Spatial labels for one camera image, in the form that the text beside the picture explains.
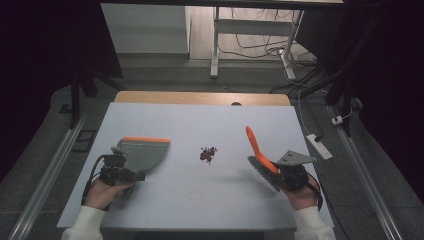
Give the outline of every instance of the power plug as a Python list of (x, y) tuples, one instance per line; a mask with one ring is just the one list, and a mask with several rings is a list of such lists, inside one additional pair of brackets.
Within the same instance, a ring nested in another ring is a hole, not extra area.
[(339, 125), (340, 123), (343, 122), (343, 118), (341, 116), (338, 116), (338, 117), (332, 118), (331, 122), (333, 123), (333, 125)]

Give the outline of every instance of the wooden floor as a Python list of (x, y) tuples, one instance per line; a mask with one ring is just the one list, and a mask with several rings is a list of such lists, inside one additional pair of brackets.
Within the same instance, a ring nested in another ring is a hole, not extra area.
[[(190, 33), (190, 59), (192, 60), (210, 60), (213, 48), (213, 7), (190, 7), (189, 14), (191, 17), (191, 33)], [(287, 21), (292, 20), (293, 11), (291, 10), (275, 10), (275, 9), (242, 9), (242, 8), (220, 8), (220, 19), (243, 19), (243, 20), (263, 20), (263, 21)], [(219, 59), (243, 59), (243, 60), (275, 60), (278, 61), (279, 56), (265, 56), (257, 58), (257, 56), (266, 55), (270, 48), (285, 46), (282, 41), (287, 37), (278, 36), (253, 36), (253, 35), (235, 35), (220, 34), (218, 46), (222, 51), (234, 52), (249, 57), (243, 57), (236, 54), (223, 53), (220, 51)], [(298, 44), (293, 45), (291, 52), (294, 56), (307, 52)], [(314, 56), (312, 54), (304, 55), (305, 60), (310, 60)]]

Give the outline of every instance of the hand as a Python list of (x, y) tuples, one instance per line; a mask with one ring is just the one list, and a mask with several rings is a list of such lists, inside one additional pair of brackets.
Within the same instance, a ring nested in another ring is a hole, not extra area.
[[(309, 174), (308, 174), (308, 178), (309, 178), (308, 180), (309, 183), (312, 186), (314, 186), (316, 189), (320, 190), (317, 181), (313, 177), (311, 177)], [(281, 191), (283, 191), (286, 194), (287, 198), (290, 201), (290, 204), (296, 211), (300, 209), (308, 208), (308, 207), (317, 206), (317, 197), (315, 196), (314, 192), (312, 192), (312, 190), (310, 190), (306, 186), (292, 192), (282, 188), (281, 188)]]
[(96, 179), (91, 184), (84, 205), (103, 210), (110, 202), (112, 202), (118, 192), (127, 189), (130, 186), (131, 183), (122, 183), (111, 187), (102, 182), (100, 179)]

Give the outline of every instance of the wall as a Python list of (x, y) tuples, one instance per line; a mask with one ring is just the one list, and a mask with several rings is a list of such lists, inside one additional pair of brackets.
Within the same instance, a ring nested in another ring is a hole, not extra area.
[(117, 53), (188, 53), (184, 6), (102, 4)]

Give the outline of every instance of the person's left hand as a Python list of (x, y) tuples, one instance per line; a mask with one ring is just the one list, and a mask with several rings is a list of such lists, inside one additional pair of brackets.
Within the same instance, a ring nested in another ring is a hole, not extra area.
[(118, 192), (129, 188), (131, 185), (131, 183), (121, 183), (111, 187), (97, 178), (91, 184), (84, 206), (103, 210), (112, 202)]

